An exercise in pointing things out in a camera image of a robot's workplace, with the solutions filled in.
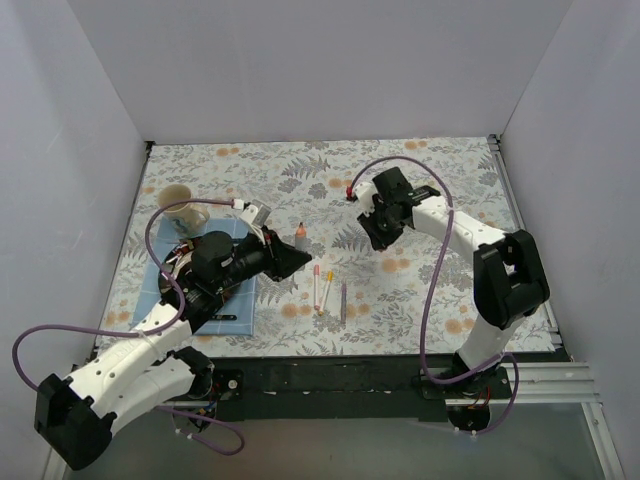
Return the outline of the grey orange marker pen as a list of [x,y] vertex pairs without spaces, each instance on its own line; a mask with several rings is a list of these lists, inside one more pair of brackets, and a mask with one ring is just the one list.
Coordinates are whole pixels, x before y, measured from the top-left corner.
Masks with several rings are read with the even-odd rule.
[[300,222],[294,237],[294,246],[296,249],[305,251],[307,247],[307,232],[303,222]]

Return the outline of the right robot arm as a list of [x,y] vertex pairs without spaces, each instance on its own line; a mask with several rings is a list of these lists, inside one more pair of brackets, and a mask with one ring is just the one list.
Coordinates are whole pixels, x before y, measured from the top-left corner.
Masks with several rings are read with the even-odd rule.
[[474,326],[450,370],[423,373],[435,385],[454,385],[464,397],[479,395],[516,330],[549,299],[533,236],[525,230],[508,233],[455,210],[444,189],[414,187],[397,167],[354,183],[346,195],[361,208],[357,220],[374,250],[386,250],[410,228],[441,241],[443,253],[453,251],[472,266]]

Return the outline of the floral tablecloth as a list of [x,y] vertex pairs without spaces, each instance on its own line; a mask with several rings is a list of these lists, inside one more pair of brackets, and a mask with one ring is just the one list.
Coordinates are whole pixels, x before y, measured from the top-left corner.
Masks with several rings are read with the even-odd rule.
[[[258,200],[271,208],[269,225],[291,242],[300,222],[311,264],[291,278],[257,280],[251,336],[196,336],[192,344],[213,357],[332,356],[451,353],[476,320],[472,269],[449,253],[435,268],[440,245],[406,230],[388,250],[375,252],[345,198],[354,178],[370,179],[398,167],[415,186],[448,189],[455,207],[485,224],[514,231],[518,224],[488,142],[435,138],[333,142],[156,146],[151,150],[126,247],[102,325],[126,331],[136,308],[148,256],[145,239],[159,192],[186,185],[210,198],[213,219],[232,218],[227,198]],[[313,267],[320,292],[334,278],[323,316],[313,307]],[[340,320],[341,283],[348,286],[346,327]]]

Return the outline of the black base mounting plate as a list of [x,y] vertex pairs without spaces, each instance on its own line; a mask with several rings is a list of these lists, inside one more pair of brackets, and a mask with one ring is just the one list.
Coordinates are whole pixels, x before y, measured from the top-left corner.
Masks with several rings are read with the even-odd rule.
[[445,422],[450,409],[508,400],[507,371],[468,384],[435,385],[417,357],[217,359],[209,399],[223,421],[407,418]]

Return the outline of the purple marker pen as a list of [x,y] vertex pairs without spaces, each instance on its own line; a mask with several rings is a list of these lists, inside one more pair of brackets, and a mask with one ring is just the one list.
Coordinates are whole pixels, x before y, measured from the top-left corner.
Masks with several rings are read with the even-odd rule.
[[348,311],[348,286],[346,280],[343,280],[341,283],[340,295],[340,320],[342,326],[346,327]]

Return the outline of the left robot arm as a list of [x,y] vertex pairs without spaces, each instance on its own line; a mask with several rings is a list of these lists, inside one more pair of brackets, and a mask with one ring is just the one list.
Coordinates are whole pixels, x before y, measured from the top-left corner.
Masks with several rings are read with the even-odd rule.
[[211,231],[178,245],[158,275],[160,300],[92,362],[38,386],[35,429],[73,470],[91,465],[115,434],[163,402],[205,398],[213,386],[208,357],[184,341],[259,274],[281,281],[309,253],[262,228],[234,239]]

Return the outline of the aluminium frame rail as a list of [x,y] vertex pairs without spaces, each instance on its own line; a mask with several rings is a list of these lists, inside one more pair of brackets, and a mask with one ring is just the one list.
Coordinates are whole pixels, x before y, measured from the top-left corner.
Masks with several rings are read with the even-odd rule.
[[515,403],[491,402],[495,428],[453,433],[454,465],[480,479],[623,479],[625,473],[585,363],[523,364]]

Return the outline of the white pink marker pen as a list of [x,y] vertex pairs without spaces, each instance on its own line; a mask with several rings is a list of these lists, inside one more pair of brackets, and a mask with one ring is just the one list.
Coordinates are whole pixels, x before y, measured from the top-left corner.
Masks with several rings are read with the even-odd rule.
[[320,310],[320,266],[318,264],[313,267],[313,307],[315,311]]

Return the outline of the beige ceramic mug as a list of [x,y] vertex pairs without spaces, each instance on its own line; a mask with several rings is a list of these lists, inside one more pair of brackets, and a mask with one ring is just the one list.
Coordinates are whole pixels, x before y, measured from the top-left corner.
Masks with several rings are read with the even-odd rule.
[[182,184],[172,184],[162,189],[157,196],[157,205],[164,208],[164,216],[181,238],[199,236],[209,220],[205,206],[190,202],[192,192]]

